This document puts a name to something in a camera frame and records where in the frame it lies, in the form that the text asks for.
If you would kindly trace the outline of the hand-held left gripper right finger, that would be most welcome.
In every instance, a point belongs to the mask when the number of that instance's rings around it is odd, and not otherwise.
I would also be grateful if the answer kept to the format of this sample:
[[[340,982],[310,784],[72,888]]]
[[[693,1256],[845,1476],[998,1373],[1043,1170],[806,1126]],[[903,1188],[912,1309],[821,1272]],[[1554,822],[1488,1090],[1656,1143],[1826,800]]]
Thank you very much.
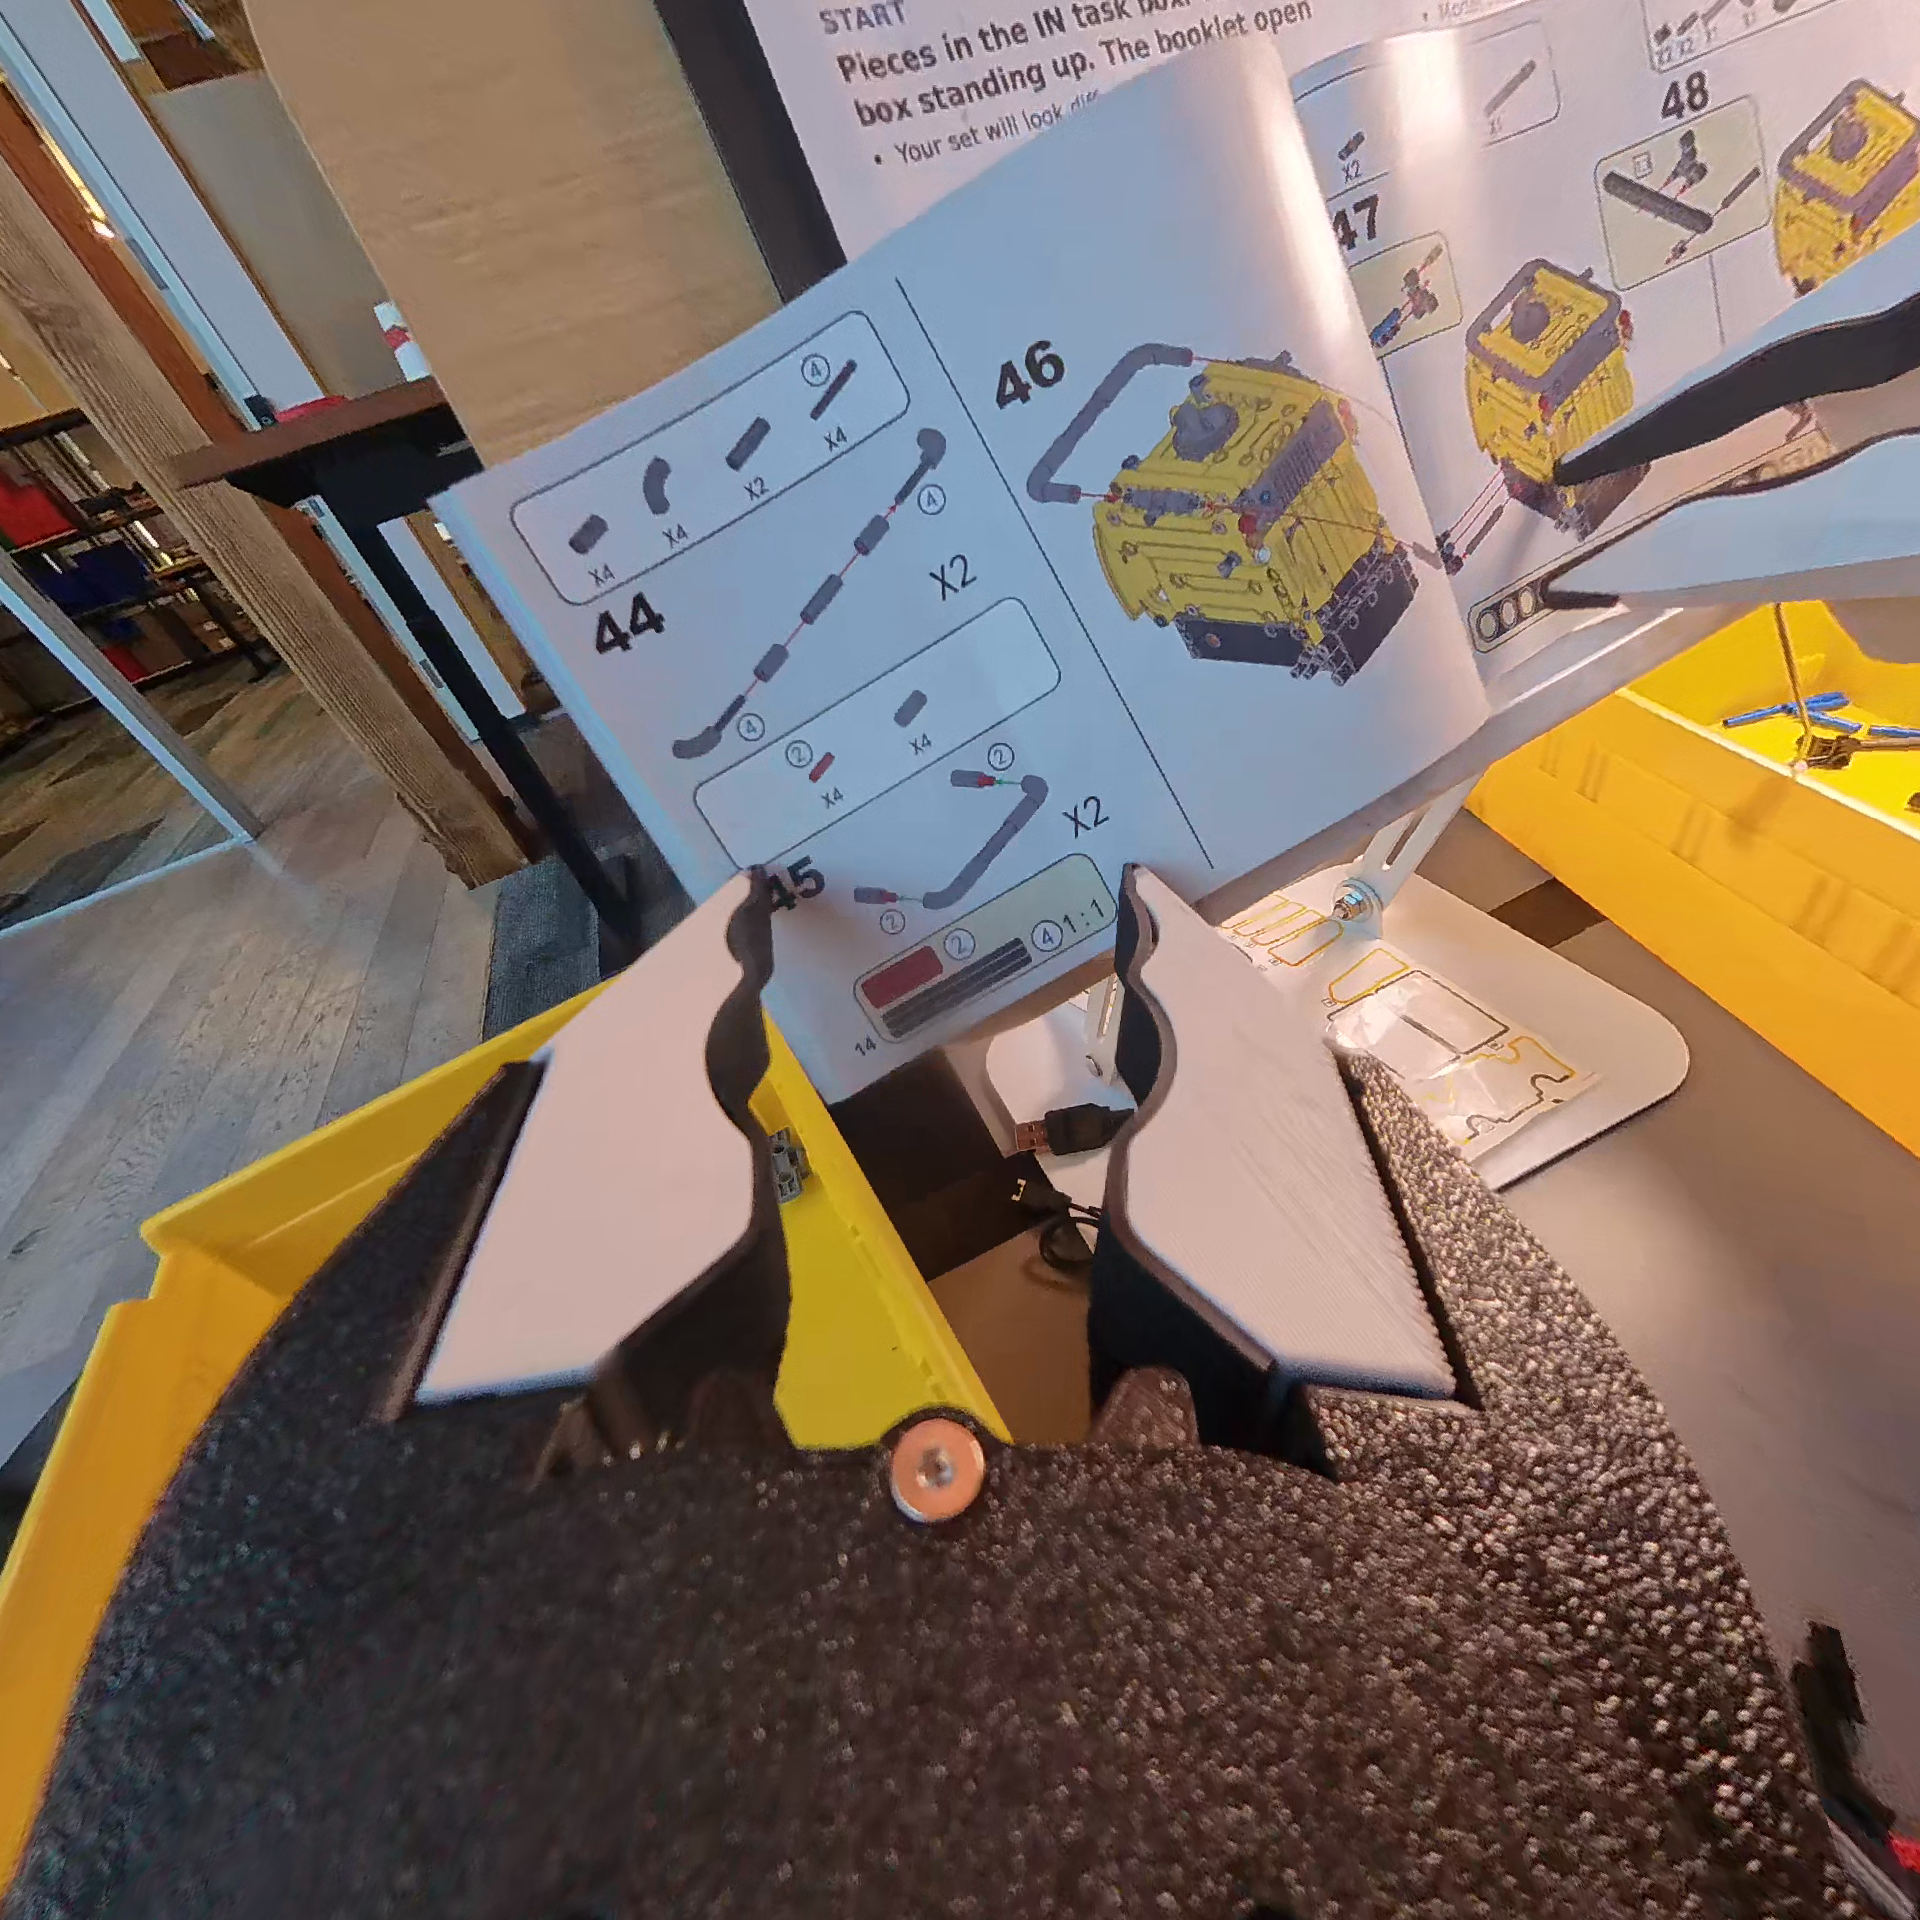
[[[1197,1405],[1308,1385],[1476,1404],[1326,1021],[1147,866],[1116,939],[1111,1145],[1089,1281],[1091,1400],[1140,1369]]]

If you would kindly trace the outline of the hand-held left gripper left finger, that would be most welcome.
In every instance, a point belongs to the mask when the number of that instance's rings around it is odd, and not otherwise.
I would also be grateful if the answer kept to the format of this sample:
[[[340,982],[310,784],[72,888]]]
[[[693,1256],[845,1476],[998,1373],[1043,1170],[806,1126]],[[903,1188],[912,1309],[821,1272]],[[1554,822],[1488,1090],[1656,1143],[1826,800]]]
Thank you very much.
[[[538,1053],[538,1090],[420,1376],[422,1404],[620,1378],[682,1404],[781,1378],[792,1287],[763,993],[772,886],[719,886]]]

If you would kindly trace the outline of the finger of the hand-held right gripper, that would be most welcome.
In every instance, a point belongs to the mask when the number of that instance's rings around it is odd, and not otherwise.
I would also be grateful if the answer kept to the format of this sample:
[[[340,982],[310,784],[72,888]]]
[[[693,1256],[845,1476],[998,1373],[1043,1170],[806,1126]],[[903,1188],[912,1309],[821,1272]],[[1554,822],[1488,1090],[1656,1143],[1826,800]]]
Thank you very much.
[[[1800,401],[1868,392],[1919,364],[1919,258],[1864,255],[1747,341],[1559,461],[1565,486],[1709,444]]]
[[[1556,563],[1548,609],[1756,607],[1919,592],[1919,435],[1886,433],[1753,490],[1678,499]]]

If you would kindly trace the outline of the instruction booklet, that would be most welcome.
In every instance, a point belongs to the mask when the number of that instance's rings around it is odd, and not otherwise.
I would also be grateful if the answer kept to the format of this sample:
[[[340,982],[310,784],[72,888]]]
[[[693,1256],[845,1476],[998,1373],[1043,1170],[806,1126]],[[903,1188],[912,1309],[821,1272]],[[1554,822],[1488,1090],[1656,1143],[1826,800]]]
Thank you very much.
[[[1419,780],[1600,614],[1541,578],[1811,446],[1787,408],[1559,461],[1917,229],[1917,3],[1641,3],[1645,105],[1404,142],[1308,213],[1331,286],[1094,227],[1036,136],[733,342],[442,517],[695,898],[772,882],[770,1008],[832,1092]]]

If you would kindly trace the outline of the grey desk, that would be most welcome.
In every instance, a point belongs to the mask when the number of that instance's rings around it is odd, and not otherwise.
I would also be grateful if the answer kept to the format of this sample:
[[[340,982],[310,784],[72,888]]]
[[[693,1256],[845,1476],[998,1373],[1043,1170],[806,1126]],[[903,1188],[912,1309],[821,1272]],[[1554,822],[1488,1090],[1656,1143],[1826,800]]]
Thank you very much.
[[[1860,1770],[1917,1817],[1917,1156],[1567,886],[1485,909],[1682,1033],[1678,1090],[1503,1190],[1643,1369],[1782,1661],[1837,1626]],[[985,1052],[932,1053],[863,1101],[861,1150],[1012,1436],[1089,1427],[1085,1303],[1022,1234]]]

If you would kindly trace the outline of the heap of blue grey pins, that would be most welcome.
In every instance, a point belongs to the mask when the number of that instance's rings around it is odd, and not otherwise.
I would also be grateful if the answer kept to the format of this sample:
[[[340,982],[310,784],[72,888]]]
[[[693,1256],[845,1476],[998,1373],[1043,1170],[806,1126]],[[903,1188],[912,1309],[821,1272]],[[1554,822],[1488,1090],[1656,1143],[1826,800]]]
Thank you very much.
[[[1813,692],[1720,718],[1720,734],[1787,767],[1837,796],[1897,822],[1919,822],[1919,723],[1853,703],[1840,691]]]

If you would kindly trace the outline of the yellow plastic parts bin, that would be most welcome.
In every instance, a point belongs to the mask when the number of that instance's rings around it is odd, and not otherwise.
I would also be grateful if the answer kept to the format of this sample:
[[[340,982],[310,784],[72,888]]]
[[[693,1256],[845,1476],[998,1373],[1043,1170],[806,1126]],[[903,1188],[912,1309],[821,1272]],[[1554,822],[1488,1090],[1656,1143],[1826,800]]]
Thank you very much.
[[[1917,743],[1795,771],[1776,619],[1738,618],[1496,762],[1470,805],[1919,1150]]]
[[[143,1300],[97,1338],[2,1577],[2,1874],[39,1810],[90,1641],[132,1546],[188,1442],[287,1301],[360,1228],[491,1081],[597,988],[509,1028],[276,1150],[141,1228],[157,1254]],[[810,1174],[781,1207],[794,1283],[781,1416],[810,1447],[850,1447],[930,1405],[1000,1436],[992,1396],[850,1148],[781,1033],[753,1095]]]

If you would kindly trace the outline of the white book stand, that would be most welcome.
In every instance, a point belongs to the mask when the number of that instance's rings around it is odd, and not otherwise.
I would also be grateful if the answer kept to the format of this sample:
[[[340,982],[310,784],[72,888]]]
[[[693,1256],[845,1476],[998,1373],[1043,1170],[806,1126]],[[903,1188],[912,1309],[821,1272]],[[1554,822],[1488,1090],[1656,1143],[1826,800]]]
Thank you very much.
[[[1485,771],[1669,660],[1691,636],[1700,623],[1680,614],[1578,619],[1574,632],[1496,680],[1492,718],[1465,747],[1361,813],[1375,829],[1364,849],[1317,873],[1306,871],[1308,849],[1284,857],[1282,895],[1361,922],[1598,1073],[1583,1097],[1474,1161],[1492,1187],[1510,1187],[1662,1101],[1682,1084],[1691,1055],[1665,1015],[1417,869]]]

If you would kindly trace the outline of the wooden background table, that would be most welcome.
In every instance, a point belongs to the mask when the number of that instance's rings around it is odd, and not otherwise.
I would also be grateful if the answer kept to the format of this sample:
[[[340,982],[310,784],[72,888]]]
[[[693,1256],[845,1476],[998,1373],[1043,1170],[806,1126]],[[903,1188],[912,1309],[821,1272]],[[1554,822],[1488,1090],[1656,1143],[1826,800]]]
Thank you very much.
[[[383,523],[429,506],[438,494],[480,468],[478,454],[433,377],[349,399],[316,413],[285,417],[177,459],[185,490],[228,481],[278,506],[294,506],[307,497],[327,503],[427,660],[445,680],[456,703],[475,723],[493,762],[589,898],[602,922],[604,955],[622,968],[642,950],[633,898],[589,847],[522,736],[378,534]]]

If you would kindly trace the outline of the multicolour parts drawer racks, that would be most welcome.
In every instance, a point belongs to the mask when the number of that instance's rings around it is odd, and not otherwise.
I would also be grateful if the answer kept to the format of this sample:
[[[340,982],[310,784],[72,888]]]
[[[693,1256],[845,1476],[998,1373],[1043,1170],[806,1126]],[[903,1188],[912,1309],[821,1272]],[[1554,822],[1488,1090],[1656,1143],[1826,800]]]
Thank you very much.
[[[113,483],[79,410],[2,430],[2,537],[26,581],[135,689],[283,661],[141,481]]]

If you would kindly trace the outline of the large printed instruction sheet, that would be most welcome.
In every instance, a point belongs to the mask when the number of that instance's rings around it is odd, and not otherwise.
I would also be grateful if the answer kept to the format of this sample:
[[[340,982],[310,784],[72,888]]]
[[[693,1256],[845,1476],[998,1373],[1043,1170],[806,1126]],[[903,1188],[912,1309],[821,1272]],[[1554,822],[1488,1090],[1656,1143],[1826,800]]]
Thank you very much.
[[[1625,125],[1645,105],[1640,3],[750,3],[757,49],[834,229],[859,258],[992,164],[1149,72],[1180,113],[1113,116],[1094,136],[1094,227],[1195,191],[1186,227],[1331,286],[1335,244],[1308,213],[1308,171],[1357,176],[1333,124],[1366,131],[1384,171],[1404,142],[1477,147],[1545,125]]]

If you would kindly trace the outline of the black edged wooden partition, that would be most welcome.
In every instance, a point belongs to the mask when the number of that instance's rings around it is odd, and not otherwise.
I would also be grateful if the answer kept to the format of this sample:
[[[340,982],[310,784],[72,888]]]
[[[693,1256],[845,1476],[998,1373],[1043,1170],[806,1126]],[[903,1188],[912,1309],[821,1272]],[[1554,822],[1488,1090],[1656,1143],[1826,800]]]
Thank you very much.
[[[737,1],[248,1],[263,67],[498,464],[845,262]]]

